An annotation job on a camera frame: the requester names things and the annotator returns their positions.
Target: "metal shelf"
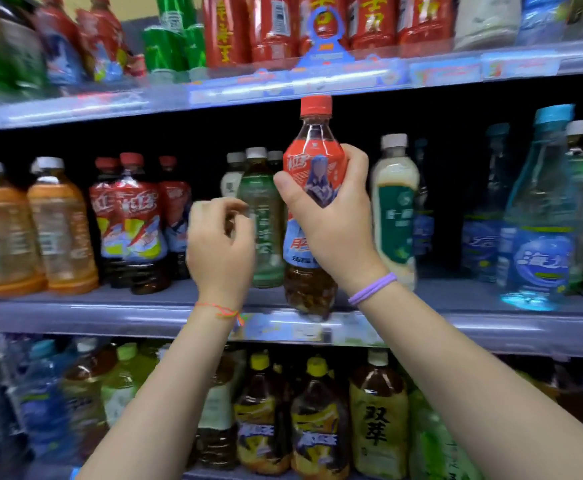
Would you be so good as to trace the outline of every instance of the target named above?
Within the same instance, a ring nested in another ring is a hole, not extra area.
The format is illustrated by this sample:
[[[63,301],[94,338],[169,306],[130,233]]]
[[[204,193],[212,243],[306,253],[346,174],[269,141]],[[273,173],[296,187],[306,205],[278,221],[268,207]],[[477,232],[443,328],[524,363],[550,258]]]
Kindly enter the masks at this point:
[[[423,279],[417,294],[448,322],[495,353],[583,356],[583,296],[559,311],[534,313],[501,302],[494,285],[461,279]],[[102,287],[86,295],[39,293],[0,300],[0,331],[173,338],[187,322],[197,290],[176,282],[160,293],[136,296]],[[251,289],[245,325],[230,340],[382,347],[365,317],[339,294],[327,321],[285,304],[282,288]]]

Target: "store shelf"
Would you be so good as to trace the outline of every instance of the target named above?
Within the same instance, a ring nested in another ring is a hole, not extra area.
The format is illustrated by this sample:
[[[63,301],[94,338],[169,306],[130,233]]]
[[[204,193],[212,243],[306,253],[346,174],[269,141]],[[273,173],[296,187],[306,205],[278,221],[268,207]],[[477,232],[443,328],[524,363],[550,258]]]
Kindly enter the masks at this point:
[[[496,288],[470,280],[422,280],[418,295],[479,345],[496,353],[583,356],[583,296],[559,311],[534,313],[502,303]],[[192,281],[135,296],[102,287],[87,295],[40,293],[0,300],[0,331],[173,338],[186,323],[197,291]],[[302,315],[285,304],[281,288],[251,289],[245,325],[230,340],[383,346],[377,332],[340,294],[328,320]]]
[[[297,99],[309,94],[358,94],[580,73],[583,41],[414,59],[387,57],[276,72],[242,70],[235,77],[189,84],[109,92],[107,86],[97,86],[102,92],[2,104],[0,129]]]

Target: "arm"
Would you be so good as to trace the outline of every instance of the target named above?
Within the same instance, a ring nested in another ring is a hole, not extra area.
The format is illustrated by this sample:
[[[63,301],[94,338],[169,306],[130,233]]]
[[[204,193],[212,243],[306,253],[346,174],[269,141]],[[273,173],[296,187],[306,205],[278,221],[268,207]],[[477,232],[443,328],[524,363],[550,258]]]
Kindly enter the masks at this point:
[[[253,277],[254,225],[235,216],[236,236],[225,235],[228,212],[246,210],[237,199],[196,202],[191,209],[187,265],[200,303],[240,310]],[[165,358],[104,437],[78,480],[180,479],[223,347],[235,319],[212,306],[194,307]]]
[[[349,167],[328,207],[284,172],[275,182],[316,259],[351,296],[388,271],[372,242],[367,155],[343,148]],[[583,477],[583,425],[414,293],[392,283],[360,309],[490,480]]]

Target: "purple bracelet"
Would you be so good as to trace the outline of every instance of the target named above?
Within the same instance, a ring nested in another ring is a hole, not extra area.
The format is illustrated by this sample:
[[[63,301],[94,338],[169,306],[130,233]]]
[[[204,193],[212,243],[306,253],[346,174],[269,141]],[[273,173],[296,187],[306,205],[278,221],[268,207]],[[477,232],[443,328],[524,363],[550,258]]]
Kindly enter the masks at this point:
[[[350,305],[358,305],[361,301],[366,300],[371,295],[377,293],[378,291],[382,290],[385,286],[390,284],[392,281],[398,281],[398,277],[394,273],[389,273],[386,276],[383,276],[378,281],[373,282],[367,288],[363,288],[362,290],[358,291],[355,295],[349,298]]]

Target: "blue bottle cap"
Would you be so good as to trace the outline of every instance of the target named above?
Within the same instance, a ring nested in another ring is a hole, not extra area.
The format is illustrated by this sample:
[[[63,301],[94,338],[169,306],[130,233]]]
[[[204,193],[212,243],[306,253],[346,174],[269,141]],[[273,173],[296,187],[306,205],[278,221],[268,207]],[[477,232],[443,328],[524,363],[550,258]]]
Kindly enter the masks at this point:
[[[541,107],[536,111],[534,124],[571,121],[574,119],[574,106],[574,104],[558,104],[557,106]]]

